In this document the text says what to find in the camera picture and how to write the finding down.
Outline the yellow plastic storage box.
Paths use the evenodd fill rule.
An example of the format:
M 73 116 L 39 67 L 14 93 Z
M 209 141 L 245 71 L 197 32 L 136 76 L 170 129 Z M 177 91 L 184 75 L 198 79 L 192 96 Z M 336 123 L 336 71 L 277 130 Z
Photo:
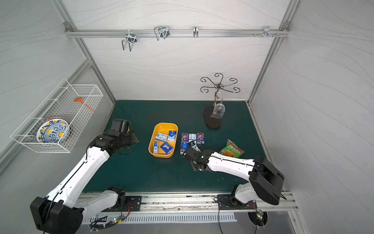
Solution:
M 149 144 L 149 153 L 156 158 L 171 158 L 175 151 L 178 126 L 161 122 L 154 127 Z

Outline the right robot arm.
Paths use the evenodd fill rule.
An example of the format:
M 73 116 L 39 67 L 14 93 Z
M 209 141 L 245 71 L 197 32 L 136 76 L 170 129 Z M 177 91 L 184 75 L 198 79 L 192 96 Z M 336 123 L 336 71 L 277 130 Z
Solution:
M 182 154 L 190 161 L 195 171 L 222 172 L 247 181 L 233 189 L 233 200 L 248 203 L 262 200 L 271 205 L 279 205 L 284 183 L 284 175 L 268 159 L 259 157 L 239 159 L 222 155 L 212 150 L 200 151 L 189 146 Z

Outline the dark purple tissue pack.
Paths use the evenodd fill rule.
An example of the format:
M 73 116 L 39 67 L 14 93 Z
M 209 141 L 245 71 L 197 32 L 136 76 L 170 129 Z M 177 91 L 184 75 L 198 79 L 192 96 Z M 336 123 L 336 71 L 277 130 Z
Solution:
M 205 143 L 205 135 L 204 133 L 197 133 L 196 134 L 197 137 L 196 137 L 196 141 L 198 144 L 204 144 Z

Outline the light blue anime tissue pack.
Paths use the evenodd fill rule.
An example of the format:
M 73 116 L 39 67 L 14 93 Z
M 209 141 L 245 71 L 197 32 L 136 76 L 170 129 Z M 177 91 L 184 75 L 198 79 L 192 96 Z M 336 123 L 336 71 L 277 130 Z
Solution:
M 155 140 L 161 141 L 161 142 L 166 142 L 168 140 L 168 134 L 164 134 L 164 133 L 159 132 L 155 135 Z

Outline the purple anime tissue pack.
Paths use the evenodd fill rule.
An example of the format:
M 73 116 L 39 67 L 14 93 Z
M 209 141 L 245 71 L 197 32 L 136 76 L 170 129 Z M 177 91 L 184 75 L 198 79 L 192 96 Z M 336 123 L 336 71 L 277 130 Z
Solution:
M 188 143 L 190 141 L 189 133 L 182 133 L 181 134 L 181 142 Z

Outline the blue Tempo tissue pack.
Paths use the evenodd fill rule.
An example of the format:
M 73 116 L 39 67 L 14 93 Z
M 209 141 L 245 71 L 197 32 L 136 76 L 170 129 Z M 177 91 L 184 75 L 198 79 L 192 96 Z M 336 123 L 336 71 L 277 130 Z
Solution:
M 166 155 L 170 154 L 173 151 L 173 147 L 169 145 L 167 142 L 164 142 L 161 146 L 160 149 L 165 152 Z

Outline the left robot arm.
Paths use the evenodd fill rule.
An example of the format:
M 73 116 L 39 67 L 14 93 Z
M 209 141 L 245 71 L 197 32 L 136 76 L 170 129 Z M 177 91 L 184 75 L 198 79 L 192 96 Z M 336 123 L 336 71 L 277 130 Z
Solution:
M 131 204 L 126 192 L 116 187 L 110 187 L 84 202 L 78 202 L 78 198 L 113 153 L 138 141 L 133 130 L 108 130 L 97 136 L 68 176 L 47 196 L 32 201 L 30 210 L 36 228 L 49 234 L 74 234 L 82 223 L 106 209 L 117 208 L 120 212 L 129 213 Z

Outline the blue orange tissue pack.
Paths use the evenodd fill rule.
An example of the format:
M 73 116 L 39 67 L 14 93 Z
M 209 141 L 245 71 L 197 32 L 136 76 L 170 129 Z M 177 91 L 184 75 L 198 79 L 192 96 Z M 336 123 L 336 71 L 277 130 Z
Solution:
M 189 147 L 188 142 L 182 142 L 180 146 L 180 155 L 184 154 L 185 150 Z

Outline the blue white tissue pack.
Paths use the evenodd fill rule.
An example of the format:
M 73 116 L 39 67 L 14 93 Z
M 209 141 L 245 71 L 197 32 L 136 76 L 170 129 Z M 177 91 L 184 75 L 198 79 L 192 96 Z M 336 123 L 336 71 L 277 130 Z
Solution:
M 177 132 L 176 131 L 169 131 L 168 132 L 168 141 L 174 142 L 176 141 Z

